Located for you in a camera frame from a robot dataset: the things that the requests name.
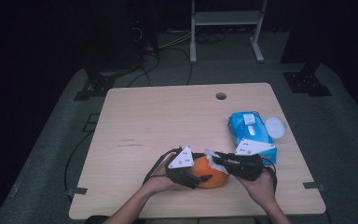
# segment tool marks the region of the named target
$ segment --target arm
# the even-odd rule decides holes
[[[260,177],[258,177],[255,181],[248,181],[240,177],[237,177],[237,179],[249,192],[251,198],[264,209],[272,223],[291,223],[276,201],[272,184],[272,176],[268,171],[263,171]]]
[[[165,191],[176,186],[165,176],[164,161],[153,173],[154,177],[148,179],[110,218],[103,224],[131,224],[142,212],[147,200],[156,193]]]

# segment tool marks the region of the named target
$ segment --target black strap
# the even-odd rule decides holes
[[[274,170],[273,170],[271,167],[269,167],[269,166],[264,167],[264,169],[265,169],[266,171],[268,171],[268,172],[271,174],[271,176],[272,176],[272,184],[273,184],[274,193],[275,193],[276,190],[277,190],[277,185],[278,185],[277,173],[276,173],[276,171],[274,171]]]
[[[174,149],[171,149],[169,150],[168,152],[166,152],[164,155],[161,155],[159,157],[159,159],[156,161],[156,163],[154,164],[154,166],[152,167],[152,169],[149,171],[149,173],[147,173],[146,177],[145,177],[145,180],[144,182],[142,183],[142,185],[144,183],[146,183],[146,181],[150,178],[150,176],[156,171],[156,169],[159,167],[159,165],[164,161],[164,159],[171,153],[173,152],[180,152],[182,151],[181,148],[174,148]]]

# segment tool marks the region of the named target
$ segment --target blue package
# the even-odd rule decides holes
[[[257,142],[268,143],[273,145],[273,149],[259,152],[260,157],[271,161],[273,164],[277,162],[277,148],[274,145],[274,141],[269,136],[266,126],[260,115],[255,111],[243,111],[233,113],[229,117],[228,128],[234,137],[236,146],[243,140],[249,139]]]

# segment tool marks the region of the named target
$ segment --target black device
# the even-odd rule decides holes
[[[195,189],[200,182],[205,182],[208,179],[212,178],[212,175],[203,175],[203,176],[194,176],[188,172],[188,169],[191,166],[184,166],[184,167],[172,167],[172,162],[181,154],[181,153],[188,153],[188,158],[193,160],[204,156],[204,153],[193,153],[188,149],[187,152],[184,152],[185,149],[174,148],[164,155],[160,156],[158,161],[155,163],[153,168],[149,171],[146,175],[144,183],[150,178],[153,177],[153,173],[156,171],[157,167],[164,161],[164,159],[174,153],[172,157],[167,161],[165,165],[166,176],[174,183],[178,183],[180,185],[189,187],[191,189]],[[263,164],[263,159],[258,155],[255,154],[253,156],[237,156],[233,153],[223,153],[223,152],[215,152],[216,155],[219,157],[213,156],[213,161],[218,164],[224,166],[228,173],[231,175],[235,175],[246,180],[254,181],[256,180],[263,170],[267,170],[273,177],[273,186],[274,190],[276,189],[278,178],[276,176],[275,166],[271,163],[274,169],[265,166]]]
[[[117,77],[134,72],[142,64],[145,42],[151,36],[142,23],[144,12],[137,0],[68,0],[68,7],[89,77],[86,85],[107,92]]]

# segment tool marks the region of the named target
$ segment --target dark background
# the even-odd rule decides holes
[[[87,58],[131,66],[140,56],[128,41],[131,27],[155,21],[159,32],[189,28],[188,0],[156,0],[155,13],[149,10],[152,1],[133,3],[0,1],[0,206],[63,89]],[[224,10],[257,6],[237,0],[197,4]],[[358,103],[358,1],[269,0],[263,30],[289,28],[282,63],[316,57],[338,73]]]

